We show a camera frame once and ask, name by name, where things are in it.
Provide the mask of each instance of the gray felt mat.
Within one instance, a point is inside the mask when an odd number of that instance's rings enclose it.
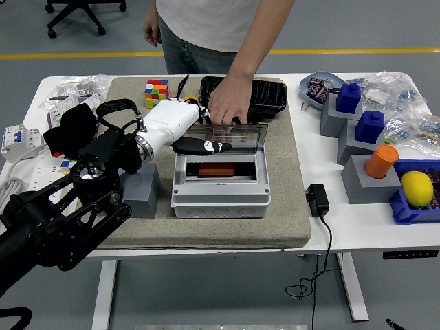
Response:
[[[107,100],[129,98],[143,114],[148,112],[144,89],[147,77],[120,77],[111,83]],[[163,77],[173,95],[182,77]],[[197,96],[200,77],[189,78],[181,96]],[[112,114],[121,125],[132,111]],[[178,219],[171,209],[175,154],[164,147],[153,160],[162,191],[155,219],[130,218],[100,248],[300,248],[310,239],[309,210],[296,152],[289,110],[269,123],[265,142],[272,202],[263,219]]]

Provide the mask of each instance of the white table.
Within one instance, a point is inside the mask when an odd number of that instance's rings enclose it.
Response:
[[[301,111],[303,99],[300,98],[299,83],[309,74],[266,74],[280,78],[287,85],[287,100],[291,112],[298,156],[301,164],[302,180],[306,189],[310,184],[324,184],[330,203],[330,211],[325,217],[333,232],[331,251],[334,253],[352,252],[356,250],[422,250],[440,246],[440,223],[396,225],[391,217],[392,210],[388,203],[369,205],[350,205],[342,183],[343,166],[336,164],[338,140],[323,137],[320,131],[320,112],[314,108]],[[336,74],[344,80],[365,76],[366,74]],[[38,107],[47,94],[61,81],[62,77],[44,79],[30,105],[24,120],[27,128],[38,128],[41,132],[48,129],[44,110]],[[429,112],[427,106],[423,111]],[[398,146],[401,158],[425,158],[423,153],[414,149]],[[6,164],[0,179],[5,175]],[[14,170],[16,175],[26,179],[32,173],[32,163],[25,162]],[[105,260],[102,274],[96,314],[92,329],[106,329],[109,321],[111,292],[113,289],[116,260],[147,256],[218,254],[218,253],[249,253],[249,252],[294,252],[298,254],[323,253],[327,249],[329,235],[319,219],[310,218],[311,238],[302,248],[296,249],[264,249],[264,250],[95,250],[88,258]],[[342,271],[347,296],[351,305],[353,320],[368,320],[363,302],[362,292],[355,274],[353,260],[349,253],[344,254]]]

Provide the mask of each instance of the power adapter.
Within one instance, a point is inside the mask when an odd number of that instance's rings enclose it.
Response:
[[[323,217],[330,209],[323,184],[311,184],[305,191],[305,200],[309,203],[313,217]]]

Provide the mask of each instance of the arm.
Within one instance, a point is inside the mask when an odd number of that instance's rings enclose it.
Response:
[[[148,12],[144,25],[142,26],[145,40],[152,46],[157,47],[162,43],[160,38],[159,13],[156,8],[156,0],[151,0],[150,11]]]
[[[269,54],[295,0],[261,0],[239,52],[223,82],[211,93],[208,108],[212,123],[229,125],[233,117],[248,123],[254,74]]]

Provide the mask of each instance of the hand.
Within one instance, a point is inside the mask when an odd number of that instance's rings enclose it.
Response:
[[[152,46],[157,47],[158,43],[162,43],[160,38],[159,13],[156,8],[151,8],[145,18],[142,26],[145,40]]]
[[[248,123],[252,79],[228,74],[211,93],[208,109],[213,125],[231,125],[233,117]]]

